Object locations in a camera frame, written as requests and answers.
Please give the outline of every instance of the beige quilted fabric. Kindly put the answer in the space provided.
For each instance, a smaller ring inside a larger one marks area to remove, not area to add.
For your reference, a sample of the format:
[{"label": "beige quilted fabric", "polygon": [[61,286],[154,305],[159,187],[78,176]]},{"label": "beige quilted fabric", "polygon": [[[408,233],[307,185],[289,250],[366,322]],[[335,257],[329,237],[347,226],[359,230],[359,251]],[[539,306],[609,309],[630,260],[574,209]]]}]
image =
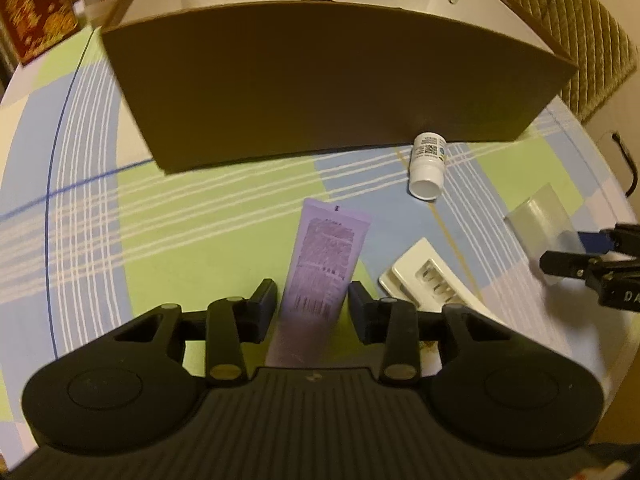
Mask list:
[{"label": "beige quilted fabric", "polygon": [[598,0],[516,0],[542,22],[577,63],[578,72],[562,89],[562,100],[587,122],[635,72],[638,50]]}]

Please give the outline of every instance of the checkered tablecloth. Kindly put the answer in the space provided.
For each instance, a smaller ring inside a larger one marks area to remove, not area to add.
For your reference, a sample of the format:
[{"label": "checkered tablecloth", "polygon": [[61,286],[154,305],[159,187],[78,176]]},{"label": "checkered tablecloth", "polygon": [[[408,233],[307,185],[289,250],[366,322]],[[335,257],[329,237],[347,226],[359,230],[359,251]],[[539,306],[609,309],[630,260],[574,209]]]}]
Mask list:
[{"label": "checkered tablecloth", "polygon": [[[610,399],[638,347],[636,316],[598,307],[579,282],[543,286],[504,222],[546,183],[577,229],[636,221],[564,104],[552,101],[516,142],[450,144],[444,195],[434,205],[406,191],[409,152],[359,150],[166,177],[99,34],[84,30],[18,70],[0,105],[0,452],[9,466],[34,447],[20,410],[31,374],[160,303],[201,310],[251,294],[265,277],[282,287],[309,196],[370,213],[354,278],[372,293],[380,293],[382,271],[426,237],[489,309],[587,366]],[[267,345],[246,348],[251,366],[263,362]],[[188,369],[200,371],[201,352],[188,347]],[[343,315],[325,361],[352,364],[366,352]]]}]

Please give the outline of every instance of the yellow stripe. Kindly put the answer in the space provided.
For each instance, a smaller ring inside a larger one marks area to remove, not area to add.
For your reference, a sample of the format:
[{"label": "yellow stripe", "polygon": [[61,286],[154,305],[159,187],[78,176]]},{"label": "yellow stripe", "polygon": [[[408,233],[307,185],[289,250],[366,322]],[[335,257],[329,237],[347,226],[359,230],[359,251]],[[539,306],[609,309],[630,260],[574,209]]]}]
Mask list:
[{"label": "yellow stripe", "polygon": [[[404,155],[402,153],[400,153],[400,150],[398,150],[397,148],[395,148],[395,150],[396,150],[396,155],[400,159],[400,162],[402,162],[402,164],[405,166],[405,168],[409,169],[409,164],[407,163],[406,159],[404,158]],[[478,300],[480,300],[480,301],[482,301],[484,303],[484,300],[482,299],[482,293],[480,292],[480,287],[478,286],[478,282],[476,282],[476,279],[474,278],[473,274],[471,273],[471,269],[467,265],[464,255],[460,251],[460,248],[458,247],[458,244],[456,243],[456,241],[453,239],[453,236],[451,236],[451,233],[447,229],[447,226],[444,223],[444,220],[442,219],[442,217],[438,213],[438,211],[436,209],[436,206],[434,206],[433,203],[430,203],[430,202],[427,205],[431,209],[431,212],[433,213],[433,217],[436,219],[436,222],[440,226],[440,229],[441,229],[442,233],[444,234],[444,237],[447,239],[447,242],[451,246],[451,249],[453,249],[453,253],[456,255],[456,258],[460,262],[460,265],[462,266],[462,270],[464,271],[465,276],[468,277],[469,282],[471,283],[471,288],[472,288],[473,294],[475,295],[476,298],[478,298]]]}]

